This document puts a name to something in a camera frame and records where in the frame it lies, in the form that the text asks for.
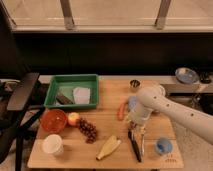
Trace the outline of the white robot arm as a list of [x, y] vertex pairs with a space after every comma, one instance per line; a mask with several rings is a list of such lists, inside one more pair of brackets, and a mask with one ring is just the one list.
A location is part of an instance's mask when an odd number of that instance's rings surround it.
[[213, 116], [169, 100], [161, 85], [141, 88], [136, 98], [137, 103], [128, 116], [137, 125], [144, 126], [150, 114], [158, 111], [213, 145]]

